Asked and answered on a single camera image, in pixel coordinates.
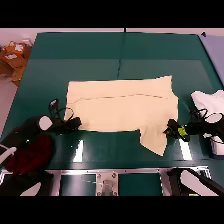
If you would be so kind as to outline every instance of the crumpled white fabric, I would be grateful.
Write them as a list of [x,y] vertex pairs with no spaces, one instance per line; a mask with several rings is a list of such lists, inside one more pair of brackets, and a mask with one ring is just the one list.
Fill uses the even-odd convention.
[[[213,113],[222,113],[224,114],[224,91],[218,90],[214,94],[205,94],[200,91],[195,91],[191,94],[191,97],[194,101],[197,109],[207,109],[208,113],[206,116],[209,116]],[[215,136],[213,139],[217,142],[222,142],[222,140]],[[216,155],[224,155],[224,144],[217,142],[212,142],[213,153]]]
[[[140,129],[140,143],[162,156],[167,143],[163,132],[168,120],[178,117],[171,79],[69,82],[66,107],[80,117],[80,130]],[[71,110],[66,110],[65,120],[70,116]]]

